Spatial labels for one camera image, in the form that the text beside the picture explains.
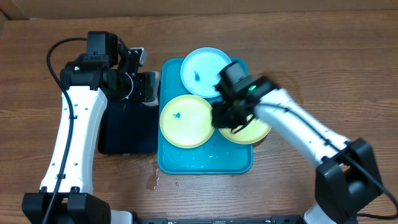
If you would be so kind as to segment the yellow-green plate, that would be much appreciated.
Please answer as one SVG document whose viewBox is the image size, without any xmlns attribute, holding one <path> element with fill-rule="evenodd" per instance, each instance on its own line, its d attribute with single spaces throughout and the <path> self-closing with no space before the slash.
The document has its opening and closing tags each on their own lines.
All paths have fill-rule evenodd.
<svg viewBox="0 0 398 224">
<path fill-rule="evenodd" d="M 265 138 L 271 130 L 271 126 L 257 118 L 252 119 L 245 128 L 240 130 L 240 132 L 233 133 L 239 128 L 241 128 L 241 126 L 238 126 L 236 129 L 222 128 L 219 129 L 219 131 L 226 139 L 234 143 L 254 144 L 255 142 Z"/>
<path fill-rule="evenodd" d="M 181 95 L 170 100 L 160 114 L 163 137 L 174 146 L 190 149 L 201 146 L 213 135 L 212 107 L 196 95 Z"/>
</svg>

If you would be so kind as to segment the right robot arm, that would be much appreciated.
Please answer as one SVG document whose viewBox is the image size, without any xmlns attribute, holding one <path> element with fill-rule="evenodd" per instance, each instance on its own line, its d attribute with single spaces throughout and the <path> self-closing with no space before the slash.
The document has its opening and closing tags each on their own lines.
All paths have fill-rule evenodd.
<svg viewBox="0 0 398 224">
<path fill-rule="evenodd" d="M 382 194 L 381 176 L 372 146 L 335 133 L 302 109 L 267 77 L 257 80 L 233 61 L 220 72 L 215 90 L 222 100 L 212 104 L 212 125 L 236 134 L 254 119 L 275 129 L 315 168 L 316 205 L 303 219 L 345 223 Z"/>
</svg>

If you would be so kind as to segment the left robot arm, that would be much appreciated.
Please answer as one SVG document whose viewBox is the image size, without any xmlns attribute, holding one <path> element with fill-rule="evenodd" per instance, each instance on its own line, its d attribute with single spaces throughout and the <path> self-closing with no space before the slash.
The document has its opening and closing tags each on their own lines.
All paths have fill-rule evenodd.
<svg viewBox="0 0 398 224">
<path fill-rule="evenodd" d="M 93 159 L 108 102 L 155 106 L 159 76 L 138 71 L 143 47 L 127 47 L 106 31 L 90 31 L 84 41 L 86 51 L 53 74 L 62 91 L 58 134 L 39 191 L 24 195 L 22 211 L 31 223 L 138 223 L 135 212 L 113 210 L 93 195 Z"/>
</svg>

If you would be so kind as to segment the turquoise plastic tray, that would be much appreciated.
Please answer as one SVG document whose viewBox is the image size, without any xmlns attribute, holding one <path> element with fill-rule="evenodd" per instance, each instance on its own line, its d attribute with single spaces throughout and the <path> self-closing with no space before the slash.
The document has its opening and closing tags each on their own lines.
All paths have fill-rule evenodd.
<svg viewBox="0 0 398 224">
<path fill-rule="evenodd" d="M 161 70 L 159 109 L 173 98 L 189 91 L 180 78 L 183 58 L 171 58 Z M 172 145 L 158 132 L 157 162 L 168 174 L 242 174 L 254 161 L 251 144 L 236 144 L 219 130 L 201 146 L 184 149 Z"/>
</svg>

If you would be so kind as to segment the black water tray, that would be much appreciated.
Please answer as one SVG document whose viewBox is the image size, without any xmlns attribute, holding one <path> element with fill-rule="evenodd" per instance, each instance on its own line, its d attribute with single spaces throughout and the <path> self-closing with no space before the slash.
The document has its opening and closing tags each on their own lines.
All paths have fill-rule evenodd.
<svg viewBox="0 0 398 224">
<path fill-rule="evenodd" d="M 98 150 L 102 154 L 153 154 L 158 145 L 159 107 L 109 101 L 101 120 Z"/>
</svg>

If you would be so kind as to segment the light blue plate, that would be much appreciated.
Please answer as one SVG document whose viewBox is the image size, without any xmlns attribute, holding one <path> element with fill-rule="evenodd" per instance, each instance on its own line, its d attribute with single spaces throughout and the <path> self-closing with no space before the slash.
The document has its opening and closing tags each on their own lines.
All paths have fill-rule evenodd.
<svg viewBox="0 0 398 224">
<path fill-rule="evenodd" d="M 180 77 L 184 87 L 202 98 L 220 95 L 215 85 L 220 82 L 220 71 L 232 60 L 221 50 L 203 47 L 189 53 L 183 60 Z"/>
</svg>

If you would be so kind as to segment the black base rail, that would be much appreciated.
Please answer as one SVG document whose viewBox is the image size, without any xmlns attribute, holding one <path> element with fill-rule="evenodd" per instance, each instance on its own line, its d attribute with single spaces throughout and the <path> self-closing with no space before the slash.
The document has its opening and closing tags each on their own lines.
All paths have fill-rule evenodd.
<svg viewBox="0 0 398 224">
<path fill-rule="evenodd" d="M 166 219 L 138 218 L 137 224 L 305 224 L 300 215 L 275 215 L 267 218 L 209 218 L 209 219 Z"/>
</svg>

